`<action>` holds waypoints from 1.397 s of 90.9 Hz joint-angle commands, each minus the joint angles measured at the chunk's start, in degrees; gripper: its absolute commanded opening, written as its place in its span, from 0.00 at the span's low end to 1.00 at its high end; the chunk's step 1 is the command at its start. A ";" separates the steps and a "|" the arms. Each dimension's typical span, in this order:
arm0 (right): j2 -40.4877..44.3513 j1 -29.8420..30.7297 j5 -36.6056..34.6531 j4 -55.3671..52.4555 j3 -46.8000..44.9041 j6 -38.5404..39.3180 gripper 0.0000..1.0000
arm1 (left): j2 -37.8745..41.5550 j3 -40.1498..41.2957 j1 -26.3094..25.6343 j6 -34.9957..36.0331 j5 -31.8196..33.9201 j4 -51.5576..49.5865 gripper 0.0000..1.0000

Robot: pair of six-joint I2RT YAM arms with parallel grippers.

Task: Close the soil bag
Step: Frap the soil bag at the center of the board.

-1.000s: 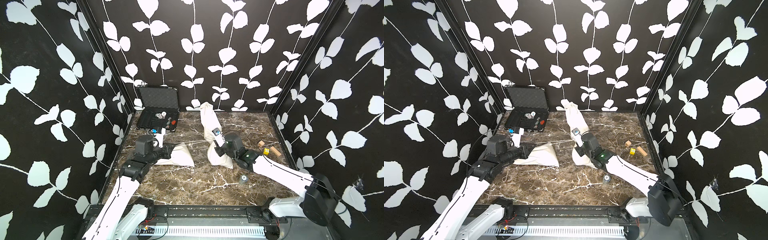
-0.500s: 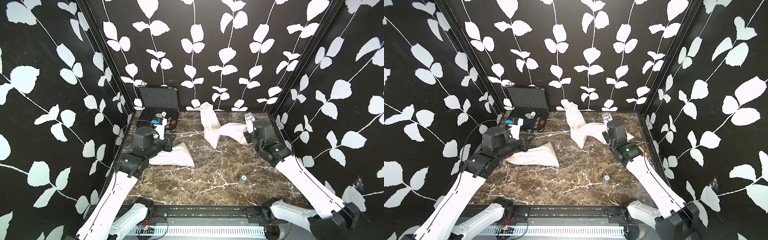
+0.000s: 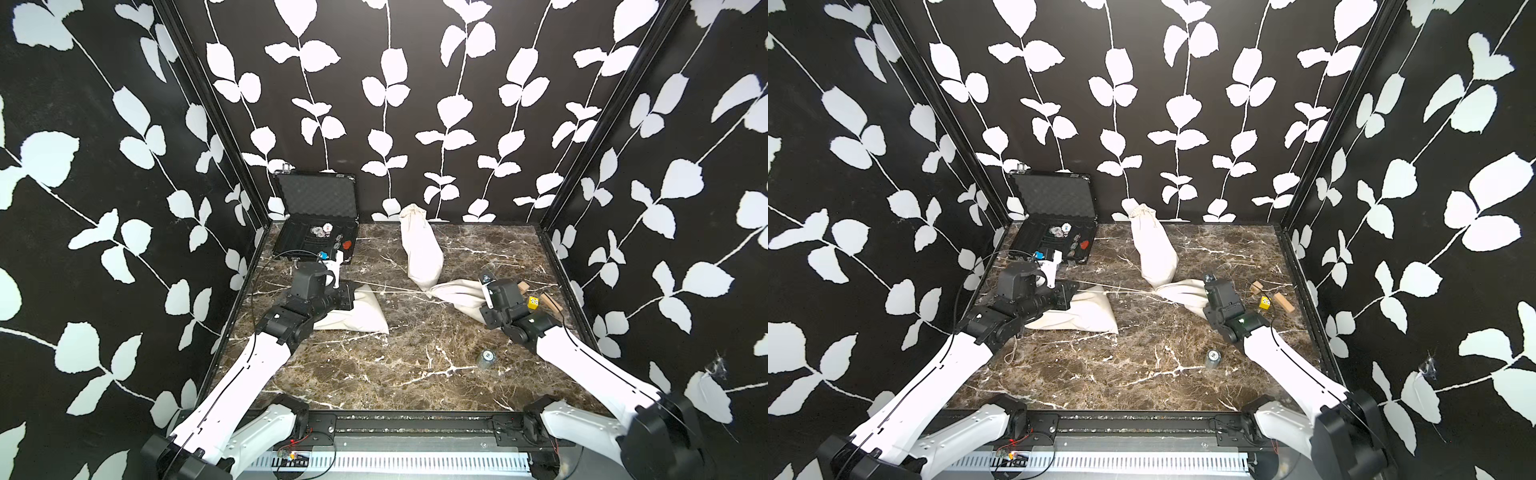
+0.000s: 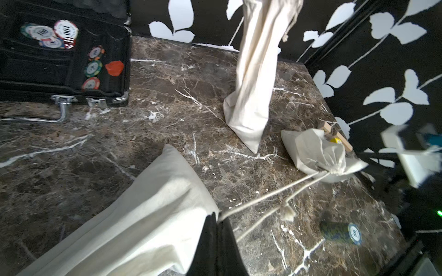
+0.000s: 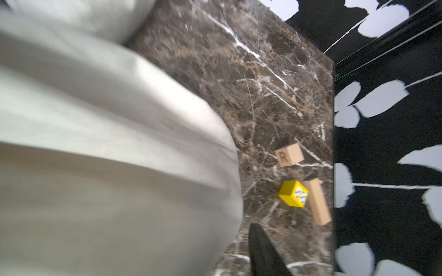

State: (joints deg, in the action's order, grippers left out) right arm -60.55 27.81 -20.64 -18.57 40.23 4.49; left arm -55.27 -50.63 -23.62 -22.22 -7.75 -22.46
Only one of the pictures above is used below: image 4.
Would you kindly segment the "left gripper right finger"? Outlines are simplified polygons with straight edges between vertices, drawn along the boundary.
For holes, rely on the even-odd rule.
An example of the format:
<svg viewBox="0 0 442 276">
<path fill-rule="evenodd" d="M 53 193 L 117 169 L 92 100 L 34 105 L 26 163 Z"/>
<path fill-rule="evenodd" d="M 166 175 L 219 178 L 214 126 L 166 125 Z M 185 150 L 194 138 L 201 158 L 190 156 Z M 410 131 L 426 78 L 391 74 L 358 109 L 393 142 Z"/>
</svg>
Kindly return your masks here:
<svg viewBox="0 0 442 276">
<path fill-rule="evenodd" d="M 217 275 L 248 276 L 228 218 L 217 225 Z"/>
</svg>

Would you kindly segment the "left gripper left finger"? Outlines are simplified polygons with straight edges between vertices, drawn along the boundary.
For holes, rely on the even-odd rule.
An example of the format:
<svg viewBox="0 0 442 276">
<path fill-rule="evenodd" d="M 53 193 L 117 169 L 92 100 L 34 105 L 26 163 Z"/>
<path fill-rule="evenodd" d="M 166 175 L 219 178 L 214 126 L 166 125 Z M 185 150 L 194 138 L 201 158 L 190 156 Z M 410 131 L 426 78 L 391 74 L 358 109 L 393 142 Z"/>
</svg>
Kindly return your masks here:
<svg viewBox="0 0 442 276">
<path fill-rule="evenodd" d="M 216 213 L 213 213 L 206 217 L 187 276 L 216 276 L 217 234 Z"/>
</svg>

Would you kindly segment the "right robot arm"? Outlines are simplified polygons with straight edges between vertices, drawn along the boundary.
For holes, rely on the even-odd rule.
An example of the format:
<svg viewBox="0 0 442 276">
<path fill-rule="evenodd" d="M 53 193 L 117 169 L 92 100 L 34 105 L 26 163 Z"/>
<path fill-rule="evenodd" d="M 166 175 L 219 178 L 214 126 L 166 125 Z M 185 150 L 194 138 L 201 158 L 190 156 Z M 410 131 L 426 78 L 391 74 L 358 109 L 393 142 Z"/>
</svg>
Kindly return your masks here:
<svg viewBox="0 0 442 276">
<path fill-rule="evenodd" d="M 357 174 L 369 186 L 375 199 L 385 203 L 387 210 L 398 218 L 406 239 L 423 236 L 432 242 L 442 239 L 442 173 L 425 171 L 417 161 L 403 161 L 394 152 L 360 152 L 358 157 L 368 162 Z"/>
</svg>

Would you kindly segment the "tall white cloth bag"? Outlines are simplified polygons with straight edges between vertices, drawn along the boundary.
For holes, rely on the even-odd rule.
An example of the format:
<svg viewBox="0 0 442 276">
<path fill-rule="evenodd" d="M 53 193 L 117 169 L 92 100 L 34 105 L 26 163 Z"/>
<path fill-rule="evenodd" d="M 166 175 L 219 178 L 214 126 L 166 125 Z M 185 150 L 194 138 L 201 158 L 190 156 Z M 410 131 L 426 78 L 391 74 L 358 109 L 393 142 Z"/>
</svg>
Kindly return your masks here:
<svg viewBox="0 0 442 276">
<path fill-rule="evenodd" d="M 303 1 L 244 1 L 236 89 L 223 102 L 226 124 L 256 154 L 269 119 L 278 47 L 288 39 Z"/>
</svg>

